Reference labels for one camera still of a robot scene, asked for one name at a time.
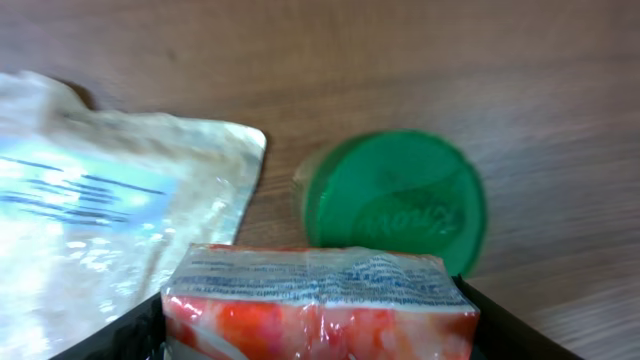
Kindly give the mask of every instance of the wood grain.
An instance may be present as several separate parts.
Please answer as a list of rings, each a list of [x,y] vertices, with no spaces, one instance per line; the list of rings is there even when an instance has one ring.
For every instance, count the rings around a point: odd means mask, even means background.
[[[319,146],[442,134],[490,200],[471,283],[584,357],[638,357],[637,1],[4,0],[0,70],[20,69],[264,130],[241,244],[305,244],[289,182]]]

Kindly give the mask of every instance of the knorr logo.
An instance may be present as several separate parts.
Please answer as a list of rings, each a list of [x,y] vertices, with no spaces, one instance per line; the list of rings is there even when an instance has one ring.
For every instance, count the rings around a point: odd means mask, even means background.
[[[449,177],[369,202],[356,217],[353,239],[426,241],[430,250],[446,244],[464,224],[463,197],[454,183]]]

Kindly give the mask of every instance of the silver packet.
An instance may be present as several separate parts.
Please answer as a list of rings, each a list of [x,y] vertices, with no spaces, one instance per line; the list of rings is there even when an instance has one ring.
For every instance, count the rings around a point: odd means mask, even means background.
[[[155,294],[189,243],[231,244],[265,146],[0,74],[0,359],[54,356]]]

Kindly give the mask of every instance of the green lid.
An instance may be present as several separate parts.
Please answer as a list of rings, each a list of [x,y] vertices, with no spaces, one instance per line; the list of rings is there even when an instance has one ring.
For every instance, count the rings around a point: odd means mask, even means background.
[[[481,182],[464,156],[418,131],[363,135],[333,149],[309,184],[312,246],[363,246],[444,259],[468,273],[486,227]]]

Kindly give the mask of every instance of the clear plastic packaging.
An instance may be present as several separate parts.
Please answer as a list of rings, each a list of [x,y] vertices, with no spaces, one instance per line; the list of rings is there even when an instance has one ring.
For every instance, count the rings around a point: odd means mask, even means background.
[[[172,359],[468,359],[478,310],[431,256],[192,245],[162,289]]]
[[[230,244],[264,148],[250,127],[93,112],[0,74],[0,358],[47,359],[156,293],[190,242]]]

